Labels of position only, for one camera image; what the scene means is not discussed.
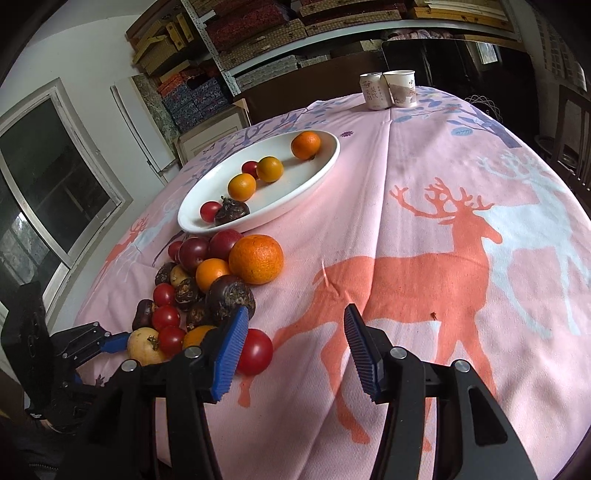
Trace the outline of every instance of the metal bolt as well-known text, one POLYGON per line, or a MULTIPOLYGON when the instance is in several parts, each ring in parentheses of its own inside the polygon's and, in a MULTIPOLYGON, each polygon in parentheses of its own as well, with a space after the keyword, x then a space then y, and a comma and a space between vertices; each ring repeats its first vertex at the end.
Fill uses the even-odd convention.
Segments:
POLYGON ((138 363, 130 358, 121 364, 121 370, 124 372, 132 372, 137 368, 137 366, 138 363))
POLYGON ((406 358, 408 354, 401 346, 395 346, 390 350, 390 355, 397 360, 402 360, 403 358, 406 358))
POLYGON ((465 360, 458 360, 454 364, 454 367, 456 367, 457 371, 462 372, 463 374, 470 371, 470 364, 465 360))
POLYGON ((199 358, 202 354, 201 349, 198 346, 190 346, 185 349, 185 356, 187 358, 199 358))

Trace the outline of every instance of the plate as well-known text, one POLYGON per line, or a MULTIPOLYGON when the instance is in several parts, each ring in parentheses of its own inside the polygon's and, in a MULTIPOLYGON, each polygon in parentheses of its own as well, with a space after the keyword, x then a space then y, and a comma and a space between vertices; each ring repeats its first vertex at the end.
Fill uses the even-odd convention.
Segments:
POLYGON ((340 143, 333 134, 311 130, 322 141, 320 150, 312 160, 301 161, 291 153, 291 141, 302 131, 276 135, 256 142, 208 171, 189 191, 178 209, 178 224, 188 233, 213 235, 232 228, 246 232, 283 215, 305 201, 320 185, 333 167, 340 152, 340 143), (256 181, 255 194, 246 201, 250 214, 224 225, 206 223, 199 214, 201 205, 211 200, 221 201, 228 196, 228 183, 241 173, 242 165, 259 161, 266 156, 277 157, 283 162, 284 172, 274 183, 256 181))

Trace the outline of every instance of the tablecloth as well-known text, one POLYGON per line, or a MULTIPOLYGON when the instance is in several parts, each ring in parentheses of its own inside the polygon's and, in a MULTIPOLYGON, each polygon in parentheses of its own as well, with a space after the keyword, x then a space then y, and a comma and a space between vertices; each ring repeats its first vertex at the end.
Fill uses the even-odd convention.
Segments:
MULTIPOLYGON (((218 140, 113 249, 76 324, 130 330, 166 246, 183 236, 177 210, 196 181, 255 141, 309 128, 335 134, 341 152, 305 204, 252 231, 278 240, 285 267, 254 288, 250 326, 273 339, 271 365, 206 407, 224 477, 369 478, 386 408, 363 393, 350 358, 343 309, 354 302, 422 360, 469 360, 540 479, 553 478, 591 424, 590 222, 529 147, 438 90, 418 88, 409 109, 318 101, 218 140)), ((80 373, 108 378, 124 359, 101 354, 80 373)), ((433 464, 430 407, 421 479, 433 464)))

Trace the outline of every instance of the chair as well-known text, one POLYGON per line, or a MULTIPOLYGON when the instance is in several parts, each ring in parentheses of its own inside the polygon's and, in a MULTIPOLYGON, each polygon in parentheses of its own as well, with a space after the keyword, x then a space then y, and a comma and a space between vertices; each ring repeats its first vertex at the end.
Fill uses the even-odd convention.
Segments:
POLYGON ((591 209, 591 119, 587 122, 587 116, 591 114, 591 101, 571 89, 560 85, 558 99, 558 124, 556 126, 556 140, 554 152, 550 160, 550 167, 569 186, 575 196, 585 207, 587 213, 591 209), (579 142, 579 161, 576 168, 568 167, 559 158, 564 151, 564 124, 566 120, 566 104, 573 102, 581 109, 581 139, 579 142))

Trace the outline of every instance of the tangerine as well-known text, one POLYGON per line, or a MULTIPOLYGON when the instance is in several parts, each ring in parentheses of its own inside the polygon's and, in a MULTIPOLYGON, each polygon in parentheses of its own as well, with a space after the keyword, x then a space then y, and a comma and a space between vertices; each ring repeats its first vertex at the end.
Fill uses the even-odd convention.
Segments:
POLYGON ((247 235, 234 244, 228 263, 232 273, 244 282, 263 285, 283 269, 283 250, 268 235, 247 235))
POLYGON ((291 152, 300 160, 311 160, 320 150, 320 137, 314 132, 302 132, 291 141, 291 152))
POLYGON ((230 267, 225 260, 208 258, 199 264, 195 272, 195 280, 199 290, 207 293, 214 280, 222 275, 230 275, 230 267))
POLYGON ((201 325, 193 330, 189 330, 187 335, 183 337, 183 349, 186 349, 189 346, 201 345, 201 342, 203 342, 203 339, 205 338, 205 334, 214 328, 213 325, 201 325))
POLYGON ((256 174, 267 183, 273 183, 283 175, 283 163, 275 157, 264 157, 256 164, 256 174))
POLYGON ((237 202, 247 201, 255 191, 256 180, 249 173, 238 174, 228 183, 228 195, 237 202))

